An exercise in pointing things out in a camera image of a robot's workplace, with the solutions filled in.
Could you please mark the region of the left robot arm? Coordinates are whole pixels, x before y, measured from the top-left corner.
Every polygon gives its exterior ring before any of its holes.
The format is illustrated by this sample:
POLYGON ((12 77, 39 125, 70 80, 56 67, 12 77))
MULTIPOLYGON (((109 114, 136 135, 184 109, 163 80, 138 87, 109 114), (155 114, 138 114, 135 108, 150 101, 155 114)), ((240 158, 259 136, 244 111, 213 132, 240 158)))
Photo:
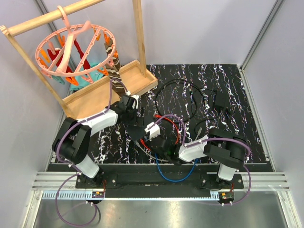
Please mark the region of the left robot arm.
POLYGON ((66 118, 52 144, 58 159, 73 166, 79 178, 92 188, 103 184, 103 171, 88 155, 90 138, 104 128, 123 124, 134 141, 141 138, 144 129, 144 109, 137 115, 138 95, 123 95, 120 101, 101 112, 83 119, 66 118))

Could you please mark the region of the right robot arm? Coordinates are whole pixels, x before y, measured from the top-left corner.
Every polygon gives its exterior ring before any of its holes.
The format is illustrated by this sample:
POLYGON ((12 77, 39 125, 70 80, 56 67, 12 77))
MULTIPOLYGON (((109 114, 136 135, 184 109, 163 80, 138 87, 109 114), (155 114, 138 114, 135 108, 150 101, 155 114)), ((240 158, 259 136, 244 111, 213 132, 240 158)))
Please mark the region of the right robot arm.
POLYGON ((209 157, 219 163, 216 184, 227 188, 233 182, 236 170, 244 166, 245 159, 251 154, 246 139, 231 132, 212 128, 209 133, 189 143, 175 144, 156 136, 150 139, 148 148, 156 156, 174 165, 182 165, 209 157))

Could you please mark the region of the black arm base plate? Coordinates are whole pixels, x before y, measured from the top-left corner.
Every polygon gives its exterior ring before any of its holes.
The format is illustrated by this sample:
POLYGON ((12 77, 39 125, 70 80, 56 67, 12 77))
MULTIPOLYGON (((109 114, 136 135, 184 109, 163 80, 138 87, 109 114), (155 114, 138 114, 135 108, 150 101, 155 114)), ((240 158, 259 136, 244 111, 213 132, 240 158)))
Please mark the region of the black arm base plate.
POLYGON ((186 180, 171 182, 158 172, 108 172, 104 174, 106 198, 203 198, 211 190, 242 190, 240 174, 231 181, 220 180, 215 173, 192 173, 186 180))

